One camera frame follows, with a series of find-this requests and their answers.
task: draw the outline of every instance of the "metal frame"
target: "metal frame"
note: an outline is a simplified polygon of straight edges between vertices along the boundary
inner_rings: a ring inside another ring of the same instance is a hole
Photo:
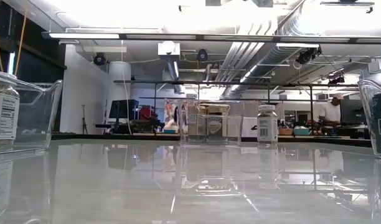
[[[68,34],[67,32],[42,32],[43,38],[53,39],[50,34]],[[82,40],[173,40],[173,41],[203,41],[203,42],[261,42],[261,43],[298,43],[298,44],[369,44],[381,45],[381,37],[321,37],[321,36],[282,36],[282,35],[232,35],[232,34],[118,34],[118,39],[77,38]]]
[[[124,83],[124,80],[114,80],[113,83],[121,84]],[[268,101],[268,103],[271,103],[271,101],[310,101],[311,103],[311,117],[314,117],[314,110],[313,110],[313,102],[321,102],[325,100],[314,100],[313,99],[313,87],[320,86],[320,87],[354,87],[358,88],[358,85],[338,85],[338,84],[312,84],[312,83],[246,83],[246,82],[197,82],[197,81],[149,81],[149,80],[128,80],[125,81],[125,83],[146,83],[146,84],[154,84],[154,97],[140,97],[142,99],[154,99],[154,112],[156,112],[156,100],[165,99],[167,97],[157,97],[157,86],[158,84],[172,84],[172,85],[184,85],[184,84],[193,84],[198,85],[197,90],[197,99],[199,100],[200,95],[200,85],[250,85],[250,86],[267,86],[267,92],[268,92],[268,99],[236,99],[236,98],[222,98],[222,100],[237,100],[237,101],[254,101],[254,100],[260,100],[260,101]],[[270,98],[270,90],[271,86],[281,86],[283,87],[299,87],[299,86],[308,86],[309,87],[309,100],[271,100]]]

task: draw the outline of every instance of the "computer monitor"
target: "computer monitor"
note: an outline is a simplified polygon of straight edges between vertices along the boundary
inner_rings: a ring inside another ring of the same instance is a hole
[[[109,121],[115,122],[119,118],[119,122],[126,123],[127,119],[133,120],[138,118],[139,102],[137,100],[128,100],[129,117],[127,116],[127,101],[126,100],[113,100],[111,102]]]
[[[361,100],[341,100],[341,121],[345,123],[366,123]]]

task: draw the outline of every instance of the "reflective table surface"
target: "reflective table surface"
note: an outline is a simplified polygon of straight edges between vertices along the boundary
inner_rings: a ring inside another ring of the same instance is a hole
[[[53,141],[0,155],[0,223],[381,223],[371,151]]]

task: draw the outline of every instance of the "supplement bottle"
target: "supplement bottle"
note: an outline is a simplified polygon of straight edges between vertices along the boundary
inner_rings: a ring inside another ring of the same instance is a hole
[[[258,145],[272,149],[272,144],[278,143],[278,116],[275,113],[275,106],[258,107],[257,126]]]
[[[0,77],[0,146],[11,146],[16,138],[19,114],[19,94],[16,84]]]

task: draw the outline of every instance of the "red object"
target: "red object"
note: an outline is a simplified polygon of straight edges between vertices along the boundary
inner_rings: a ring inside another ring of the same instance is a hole
[[[142,107],[139,111],[139,119],[143,121],[149,121],[150,118],[157,118],[157,114],[151,110],[151,108]]]

